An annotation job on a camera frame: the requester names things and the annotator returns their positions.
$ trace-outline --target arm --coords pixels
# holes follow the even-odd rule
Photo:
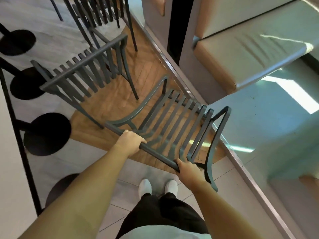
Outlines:
[[[199,168],[176,160],[180,181],[193,192],[212,238],[261,239],[252,226],[213,190]]]
[[[20,236],[28,238],[92,238],[110,204],[121,168],[127,157],[146,141],[124,131],[111,150],[85,169]]]

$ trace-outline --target herringbone wood floor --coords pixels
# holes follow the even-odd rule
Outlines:
[[[86,101],[82,103],[83,108],[86,109],[86,111],[90,115],[92,115],[102,124],[106,120],[116,120],[128,115],[144,100],[144,98],[153,88],[154,84],[156,84],[163,75],[169,74],[169,76],[172,77],[170,72],[166,70],[164,65],[157,58],[156,54],[152,50],[150,43],[147,41],[142,31],[136,26],[136,24],[133,24],[133,26],[136,42],[138,45],[138,52],[134,51],[129,28],[125,27],[123,32],[128,34],[129,36],[128,44],[126,47],[126,55],[133,83],[139,95],[139,100],[135,100],[129,83],[122,76],[117,77],[105,88],[100,89],[96,94],[93,94],[92,97],[86,98]],[[175,90],[180,90],[178,85],[173,81],[173,78],[170,79],[169,86]],[[156,99],[157,98],[152,99],[149,102],[150,105],[148,105],[144,109],[144,111],[141,112],[141,115],[135,118],[134,122],[137,125],[141,123],[142,119],[150,110],[150,108],[152,107],[151,105],[154,104],[154,101]],[[72,139],[106,151],[113,146],[118,138],[117,135],[106,128],[103,130],[99,129],[95,124],[93,124],[89,119],[87,119],[78,111],[73,114],[71,118],[71,124]],[[177,132],[175,132],[175,136],[180,130],[181,125],[179,126],[179,129],[177,129]],[[211,139],[212,134],[210,134],[210,136],[207,138],[207,141]],[[198,161],[204,162],[207,150],[208,147],[203,146],[201,148],[201,151],[198,153],[197,156]],[[213,162],[220,160],[224,156],[225,152],[221,147],[218,146]],[[173,169],[141,150],[133,157],[131,157],[131,159],[158,169],[175,173]]]

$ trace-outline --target shoe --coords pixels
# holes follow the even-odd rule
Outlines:
[[[165,191],[165,194],[172,193],[177,197],[177,192],[178,192],[177,182],[173,179],[168,181],[167,184],[165,185],[164,191]]]
[[[152,194],[152,185],[148,179],[143,179],[138,186],[138,197],[141,199],[147,193]]]

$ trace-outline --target trousers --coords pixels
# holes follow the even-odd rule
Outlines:
[[[124,219],[116,239],[137,227],[150,225],[174,226],[189,232],[208,234],[205,221],[173,193],[166,193],[161,198],[147,193]]]

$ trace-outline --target hand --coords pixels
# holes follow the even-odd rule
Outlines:
[[[199,170],[196,164],[183,162],[179,158],[175,160],[180,172],[176,172],[180,181],[190,190],[196,190],[201,184],[206,182],[204,174]]]
[[[134,153],[136,153],[139,150],[138,147],[141,144],[141,142],[147,143],[144,138],[137,135],[135,132],[125,130],[114,146],[117,146],[128,157],[131,157]]]

